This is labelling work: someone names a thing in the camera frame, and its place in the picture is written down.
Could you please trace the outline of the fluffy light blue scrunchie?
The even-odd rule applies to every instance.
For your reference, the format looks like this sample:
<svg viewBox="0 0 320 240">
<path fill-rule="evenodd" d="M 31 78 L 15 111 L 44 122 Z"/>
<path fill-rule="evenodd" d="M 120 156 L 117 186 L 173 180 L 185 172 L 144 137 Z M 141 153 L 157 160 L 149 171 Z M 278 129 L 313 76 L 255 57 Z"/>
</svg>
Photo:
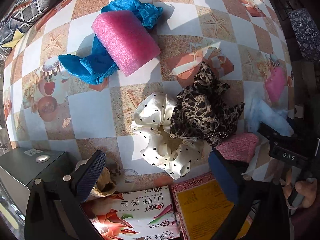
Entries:
<svg viewBox="0 0 320 240">
<path fill-rule="evenodd" d="M 294 131 L 287 122 L 288 111 L 285 109 L 272 109 L 264 100 L 253 98 L 247 117 L 247 130 L 257 133 L 263 122 L 276 130 L 280 135 L 292 136 Z"/>
</svg>

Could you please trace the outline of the white polka dot scrunchie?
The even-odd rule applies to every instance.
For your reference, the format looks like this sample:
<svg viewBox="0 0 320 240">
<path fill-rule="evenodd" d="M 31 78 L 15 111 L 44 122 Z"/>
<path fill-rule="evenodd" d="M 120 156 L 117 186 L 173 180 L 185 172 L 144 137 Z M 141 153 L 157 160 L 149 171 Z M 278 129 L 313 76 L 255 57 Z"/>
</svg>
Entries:
<svg viewBox="0 0 320 240">
<path fill-rule="evenodd" d="M 176 150 L 171 150 L 160 129 L 171 132 L 170 122 L 176 101 L 167 94 L 153 92 L 143 100 L 133 113 L 131 131 L 140 136 L 146 147 L 140 151 L 151 166 L 162 169 L 172 179 L 185 176 L 192 163 L 201 160 L 203 140 L 197 137 L 182 137 Z"/>
</svg>

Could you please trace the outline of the patterned checkered tablecloth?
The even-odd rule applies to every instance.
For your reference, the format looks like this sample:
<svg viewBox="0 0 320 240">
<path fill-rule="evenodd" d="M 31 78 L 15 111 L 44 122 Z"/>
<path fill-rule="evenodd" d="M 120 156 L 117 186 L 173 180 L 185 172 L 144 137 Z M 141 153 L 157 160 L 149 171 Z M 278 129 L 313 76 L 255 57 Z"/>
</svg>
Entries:
<svg viewBox="0 0 320 240">
<path fill-rule="evenodd" d="M 120 166 L 121 188 L 135 191 L 172 183 L 147 164 L 146 142 L 131 132 L 132 115 L 153 92 L 176 96 L 191 72 L 172 69 L 208 60 L 229 84 L 226 101 L 245 103 L 238 132 L 247 131 L 253 98 L 294 113 L 294 81 L 287 44 L 270 0 L 140 0 L 163 8 L 152 31 L 161 54 L 130 76 L 116 72 L 100 85 L 84 83 L 47 59 L 91 53 L 91 28 L 101 8 L 114 0 L 57 0 L 1 61 L 5 146 L 64 150 L 88 158 L 103 150 Z M 286 85 L 277 102 L 265 81 L 281 67 Z"/>
</svg>

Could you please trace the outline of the printed snack package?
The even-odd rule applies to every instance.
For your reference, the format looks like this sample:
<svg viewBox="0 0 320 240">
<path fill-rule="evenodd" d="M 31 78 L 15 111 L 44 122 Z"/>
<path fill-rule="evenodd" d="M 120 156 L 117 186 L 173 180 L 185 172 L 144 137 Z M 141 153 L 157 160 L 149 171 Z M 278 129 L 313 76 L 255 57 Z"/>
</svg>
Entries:
<svg viewBox="0 0 320 240">
<path fill-rule="evenodd" d="M 82 208 L 103 239 L 180 237 L 168 186 L 101 197 Z"/>
</svg>

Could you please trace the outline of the checked dark blue cushion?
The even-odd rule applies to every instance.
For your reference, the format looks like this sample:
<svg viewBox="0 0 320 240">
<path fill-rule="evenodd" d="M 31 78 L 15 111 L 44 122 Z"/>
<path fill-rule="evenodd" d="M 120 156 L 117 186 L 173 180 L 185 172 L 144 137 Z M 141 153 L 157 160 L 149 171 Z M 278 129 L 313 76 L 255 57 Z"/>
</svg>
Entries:
<svg viewBox="0 0 320 240">
<path fill-rule="evenodd" d="M 5 61 L 14 46 L 57 0 L 14 0 L 1 16 L 1 61 Z"/>
</svg>

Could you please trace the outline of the pink knitted sleeve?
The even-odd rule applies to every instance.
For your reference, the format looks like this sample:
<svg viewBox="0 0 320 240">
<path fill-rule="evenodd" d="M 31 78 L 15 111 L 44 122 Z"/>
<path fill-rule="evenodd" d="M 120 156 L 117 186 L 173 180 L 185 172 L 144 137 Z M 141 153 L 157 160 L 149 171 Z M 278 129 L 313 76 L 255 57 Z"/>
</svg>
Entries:
<svg viewBox="0 0 320 240">
<path fill-rule="evenodd" d="M 242 161 L 250 163 L 255 154 L 258 136 L 253 133 L 242 133 L 233 135 L 223 141 L 217 150 L 226 160 Z"/>
</svg>

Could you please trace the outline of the beige knitted item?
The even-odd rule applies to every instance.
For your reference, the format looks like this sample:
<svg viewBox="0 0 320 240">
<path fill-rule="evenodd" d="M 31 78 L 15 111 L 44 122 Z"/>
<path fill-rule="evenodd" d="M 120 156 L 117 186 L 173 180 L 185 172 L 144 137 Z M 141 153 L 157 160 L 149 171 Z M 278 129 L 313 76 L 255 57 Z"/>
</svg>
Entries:
<svg viewBox="0 0 320 240">
<path fill-rule="evenodd" d="M 120 166 L 111 158 L 106 159 L 97 182 L 90 192 L 91 197 L 107 197 L 116 192 L 116 178 L 121 175 Z"/>
</svg>

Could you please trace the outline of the leopard print scrunchie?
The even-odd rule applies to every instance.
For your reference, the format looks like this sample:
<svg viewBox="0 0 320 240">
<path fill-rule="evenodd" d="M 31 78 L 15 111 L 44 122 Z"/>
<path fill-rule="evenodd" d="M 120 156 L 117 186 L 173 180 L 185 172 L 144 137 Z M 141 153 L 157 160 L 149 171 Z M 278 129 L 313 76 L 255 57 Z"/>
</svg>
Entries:
<svg viewBox="0 0 320 240">
<path fill-rule="evenodd" d="M 201 62 L 192 85 L 184 87 L 170 118 L 170 137 L 197 137 L 212 147 L 233 135 L 245 104 L 229 106 L 223 96 L 230 86 L 220 81 L 210 66 Z"/>
</svg>

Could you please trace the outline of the person in floral clothing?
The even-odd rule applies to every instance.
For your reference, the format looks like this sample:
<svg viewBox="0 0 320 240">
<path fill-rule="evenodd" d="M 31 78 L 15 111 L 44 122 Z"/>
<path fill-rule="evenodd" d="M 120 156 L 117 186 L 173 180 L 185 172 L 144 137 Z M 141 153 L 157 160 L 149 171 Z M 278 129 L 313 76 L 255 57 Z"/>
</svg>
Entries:
<svg viewBox="0 0 320 240">
<path fill-rule="evenodd" d="M 302 57 L 319 62 L 319 29 L 306 8 L 288 13 Z"/>
</svg>

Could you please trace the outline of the pink foam sponge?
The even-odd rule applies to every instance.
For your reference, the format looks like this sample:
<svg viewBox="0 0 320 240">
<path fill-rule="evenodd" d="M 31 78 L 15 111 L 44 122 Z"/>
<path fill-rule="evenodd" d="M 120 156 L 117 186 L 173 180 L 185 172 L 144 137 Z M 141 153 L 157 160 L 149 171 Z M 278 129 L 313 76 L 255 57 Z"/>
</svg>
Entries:
<svg viewBox="0 0 320 240">
<path fill-rule="evenodd" d="M 265 81 L 265 89 L 269 100 L 277 102 L 286 85 L 286 75 L 281 67 L 276 67 L 271 71 L 271 75 Z"/>
<path fill-rule="evenodd" d="M 125 76 L 130 76 L 161 53 L 155 40 L 131 11 L 100 13 L 92 30 Z"/>
</svg>

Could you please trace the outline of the blue crumpled cloth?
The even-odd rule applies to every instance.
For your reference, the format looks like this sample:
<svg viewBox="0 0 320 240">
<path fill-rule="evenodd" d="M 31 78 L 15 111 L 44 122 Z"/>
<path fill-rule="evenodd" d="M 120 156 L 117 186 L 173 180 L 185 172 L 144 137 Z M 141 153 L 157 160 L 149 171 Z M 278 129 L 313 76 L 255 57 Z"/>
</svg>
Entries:
<svg viewBox="0 0 320 240">
<path fill-rule="evenodd" d="M 149 33 L 160 19 L 163 8 L 139 0 L 114 0 L 103 7 L 100 13 L 108 11 L 131 11 Z M 61 64 L 68 72 L 90 85 L 98 85 L 103 80 L 120 70 L 107 50 L 94 34 L 91 54 L 79 57 L 72 54 L 59 55 Z"/>
</svg>

